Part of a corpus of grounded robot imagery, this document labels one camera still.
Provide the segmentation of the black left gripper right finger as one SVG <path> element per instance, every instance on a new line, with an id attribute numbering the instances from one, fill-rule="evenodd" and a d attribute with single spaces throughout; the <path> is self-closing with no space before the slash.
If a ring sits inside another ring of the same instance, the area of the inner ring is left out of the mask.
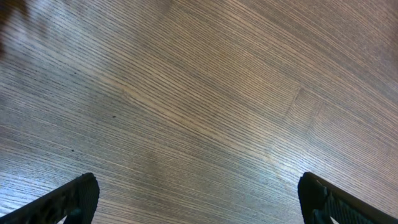
<path id="1" fill-rule="evenodd" d="M 305 172 L 301 176 L 298 197 L 305 224 L 397 224 L 396 218 L 311 172 Z"/>

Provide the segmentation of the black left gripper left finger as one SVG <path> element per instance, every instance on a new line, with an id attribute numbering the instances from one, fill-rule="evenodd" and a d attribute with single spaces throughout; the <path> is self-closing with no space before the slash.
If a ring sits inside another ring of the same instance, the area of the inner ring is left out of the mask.
<path id="1" fill-rule="evenodd" d="M 1 217 L 1 224 L 90 224 L 100 196 L 96 177 L 85 173 L 31 203 Z"/>

